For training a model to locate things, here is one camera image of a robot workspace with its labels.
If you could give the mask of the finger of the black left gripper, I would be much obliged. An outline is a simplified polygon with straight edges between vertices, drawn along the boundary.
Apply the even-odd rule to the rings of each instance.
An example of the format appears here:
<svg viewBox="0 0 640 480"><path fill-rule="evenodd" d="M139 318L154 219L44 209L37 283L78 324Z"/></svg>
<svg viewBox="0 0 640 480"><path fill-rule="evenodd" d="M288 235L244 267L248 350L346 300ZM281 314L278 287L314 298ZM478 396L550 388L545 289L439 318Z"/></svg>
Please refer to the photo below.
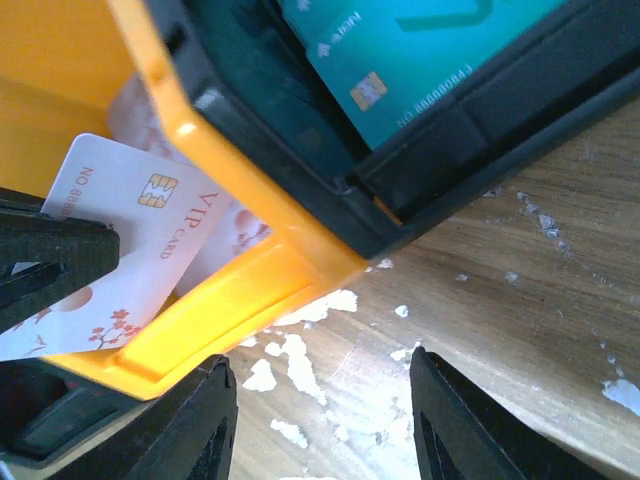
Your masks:
<svg viewBox="0 0 640 480"><path fill-rule="evenodd" d="M96 221L58 220L39 197L1 190L1 331L114 271L120 237Z"/></svg>

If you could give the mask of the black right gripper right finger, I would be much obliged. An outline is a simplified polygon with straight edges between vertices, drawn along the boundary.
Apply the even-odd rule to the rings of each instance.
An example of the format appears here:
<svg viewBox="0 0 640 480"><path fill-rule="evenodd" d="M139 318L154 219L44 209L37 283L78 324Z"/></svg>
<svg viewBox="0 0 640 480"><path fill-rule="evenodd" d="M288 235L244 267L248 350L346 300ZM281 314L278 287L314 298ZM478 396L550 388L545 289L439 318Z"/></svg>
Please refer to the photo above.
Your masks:
<svg viewBox="0 0 640 480"><path fill-rule="evenodd" d="M417 347L410 383L423 479L602 479L434 352Z"/></svg>

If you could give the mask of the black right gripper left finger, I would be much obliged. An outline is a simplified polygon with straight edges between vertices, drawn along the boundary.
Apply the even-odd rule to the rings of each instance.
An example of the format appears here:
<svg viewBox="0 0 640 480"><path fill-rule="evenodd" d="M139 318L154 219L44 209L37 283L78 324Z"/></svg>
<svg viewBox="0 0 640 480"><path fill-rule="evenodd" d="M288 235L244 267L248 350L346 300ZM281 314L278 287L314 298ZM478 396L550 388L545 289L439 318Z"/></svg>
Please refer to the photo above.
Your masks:
<svg viewBox="0 0 640 480"><path fill-rule="evenodd" d="M209 357L54 479L227 479L238 416L229 359Z"/></svg>

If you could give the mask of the white VIP blossom card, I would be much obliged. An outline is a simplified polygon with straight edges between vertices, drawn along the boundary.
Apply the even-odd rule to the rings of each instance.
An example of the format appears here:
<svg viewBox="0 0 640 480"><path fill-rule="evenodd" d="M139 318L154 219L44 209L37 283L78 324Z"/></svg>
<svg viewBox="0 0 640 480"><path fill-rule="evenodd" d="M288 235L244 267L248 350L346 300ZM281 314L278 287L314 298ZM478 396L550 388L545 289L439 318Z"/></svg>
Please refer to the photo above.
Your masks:
<svg viewBox="0 0 640 480"><path fill-rule="evenodd" d="M93 134L76 137L41 210L113 228L119 264L2 334L2 360L125 345L159 312L229 198L195 167Z"/></svg>

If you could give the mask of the black three-compartment card tray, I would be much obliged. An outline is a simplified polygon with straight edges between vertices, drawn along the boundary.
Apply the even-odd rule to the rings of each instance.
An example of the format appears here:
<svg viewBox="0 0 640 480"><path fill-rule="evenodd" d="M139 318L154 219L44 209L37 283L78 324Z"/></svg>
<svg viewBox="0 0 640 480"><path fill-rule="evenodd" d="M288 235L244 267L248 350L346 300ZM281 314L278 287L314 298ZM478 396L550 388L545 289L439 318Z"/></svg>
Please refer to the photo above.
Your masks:
<svg viewBox="0 0 640 480"><path fill-rule="evenodd" d="M366 259L639 93L635 1L150 1L189 105Z"/></svg>

